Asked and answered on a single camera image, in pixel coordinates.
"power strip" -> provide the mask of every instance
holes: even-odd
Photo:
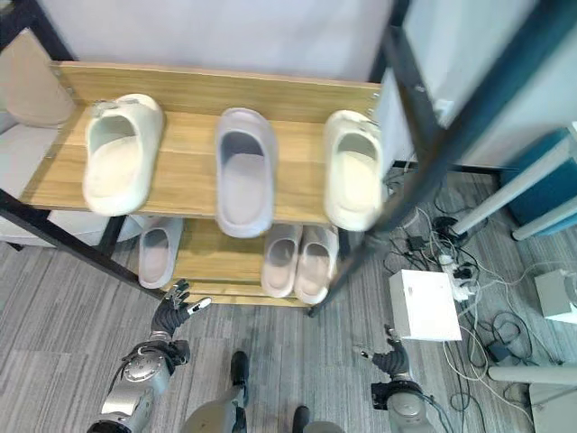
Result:
[[[451,290],[453,292],[454,300],[462,302],[467,300],[470,296],[474,295],[471,287],[469,286],[467,280],[462,280],[460,278],[454,278],[454,273],[459,269],[457,263],[453,260],[449,254],[441,254],[437,257],[441,269],[444,273],[449,276],[449,282],[451,282]]]

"power adapter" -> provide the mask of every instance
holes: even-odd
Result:
[[[472,271],[469,268],[458,268],[453,272],[453,277],[461,280],[470,280],[472,277]]]
[[[506,345],[495,340],[487,346],[487,355],[493,363],[499,365],[511,356],[511,352]]]
[[[407,247],[410,251],[420,251],[426,246],[426,240],[423,236],[409,236],[407,239]]]

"white container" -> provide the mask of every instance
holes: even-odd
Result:
[[[461,340],[449,276],[401,270],[389,278],[395,330],[402,338]]]
[[[577,276],[557,270],[535,277],[543,316],[577,324]]]

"wooden shelf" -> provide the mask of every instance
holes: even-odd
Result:
[[[190,296],[187,302],[194,302],[206,296],[210,296],[216,304],[238,304],[238,305],[267,305],[272,307],[306,307],[307,304],[301,302],[294,295],[286,298],[271,298],[255,284],[230,284],[219,282],[197,282],[190,283]]]
[[[210,296],[222,304],[305,307],[293,293],[275,299],[262,290],[263,250],[263,237],[237,239],[223,234],[215,221],[189,219],[180,239],[173,282],[188,280],[189,301]]]
[[[218,116],[166,112],[148,201],[136,213],[214,218],[214,132]],[[87,210],[82,196],[89,107],[60,132],[21,200],[46,209]],[[279,140],[275,221],[326,224],[322,124],[271,121]]]
[[[189,219],[180,239],[174,278],[261,284],[264,238],[225,235],[215,221]]]
[[[174,280],[190,281],[190,301],[211,296],[216,303],[306,306],[293,294],[275,299],[262,290],[262,237],[228,237],[214,221],[216,124],[233,106],[266,117],[279,142],[275,222],[328,224],[324,123],[337,110],[367,113],[379,85],[143,65],[61,62],[52,67],[78,108],[26,187],[23,202],[87,210],[82,180],[92,104],[130,93],[149,95],[164,110],[165,127],[150,195],[135,213],[194,218],[185,225]]]

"black metal frame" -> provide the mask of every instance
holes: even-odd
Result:
[[[14,0],[12,9],[10,6],[7,9],[0,16],[2,50],[22,30],[30,28],[53,60],[74,60],[35,0]],[[126,216],[114,216],[108,220],[95,248],[56,226],[48,219],[49,214],[50,211],[35,209],[0,189],[0,217],[155,299],[163,298],[162,290],[145,289],[139,283],[138,275],[111,259]]]
[[[373,253],[388,246],[390,232],[430,194],[455,161],[481,137],[515,94],[533,77],[577,23],[577,2],[547,0],[531,14],[445,130],[436,122],[426,87],[402,28],[409,0],[393,5],[370,78],[393,68],[420,170],[405,184],[403,197],[393,197],[361,244],[347,257],[329,285],[325,300],[308,311],[313,317],[330,302]]]
[[[2,50],[18,34],[29,28],[53,60],[74,60],[36,0],[12,0],[12,6],[0,15]]]

